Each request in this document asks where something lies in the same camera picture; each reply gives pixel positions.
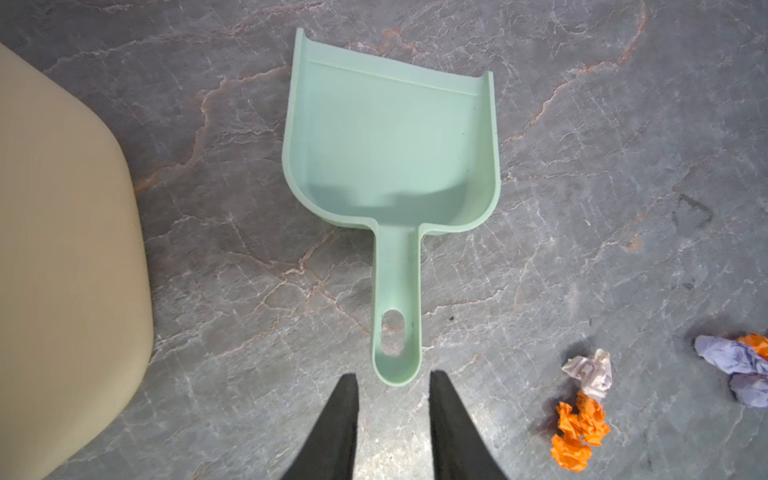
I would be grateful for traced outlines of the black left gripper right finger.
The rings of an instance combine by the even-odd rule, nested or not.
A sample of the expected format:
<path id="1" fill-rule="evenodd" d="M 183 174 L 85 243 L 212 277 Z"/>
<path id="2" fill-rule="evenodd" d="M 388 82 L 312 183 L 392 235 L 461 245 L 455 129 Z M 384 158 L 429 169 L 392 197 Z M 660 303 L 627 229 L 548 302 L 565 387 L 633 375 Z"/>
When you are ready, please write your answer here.
<path id="1" fill-rule="evenodd" d="M 506 479 L 449 376 L 430 372 L 429 415 L 435 479 Z"/>

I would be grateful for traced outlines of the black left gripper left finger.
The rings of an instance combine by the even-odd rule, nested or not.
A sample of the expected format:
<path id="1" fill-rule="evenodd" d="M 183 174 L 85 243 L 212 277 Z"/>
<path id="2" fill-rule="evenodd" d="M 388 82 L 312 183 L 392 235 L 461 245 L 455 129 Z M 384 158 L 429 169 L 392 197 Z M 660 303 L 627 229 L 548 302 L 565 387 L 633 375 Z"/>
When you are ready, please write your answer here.
<path id="1" fill-rule="evenodd" d="M 357 447 L 359 387 L 342 375 L 282 479 L 352 479 Z"/>

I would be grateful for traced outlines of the green plastic dustpan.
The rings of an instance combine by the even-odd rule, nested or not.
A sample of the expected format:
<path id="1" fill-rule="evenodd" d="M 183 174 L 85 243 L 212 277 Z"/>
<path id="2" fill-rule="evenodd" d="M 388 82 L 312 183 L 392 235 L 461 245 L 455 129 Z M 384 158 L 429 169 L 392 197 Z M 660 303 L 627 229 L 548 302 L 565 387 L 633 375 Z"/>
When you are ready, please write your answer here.
<path id="1" fill-rule="evenodd" d="M 371 359 L 403 386 L 422 362 L 421 247 L 472 230 L 501 190 L 494 77 L 432 70 L 295 35 L 282 148 L 295 198 L 374 236 Z"/>

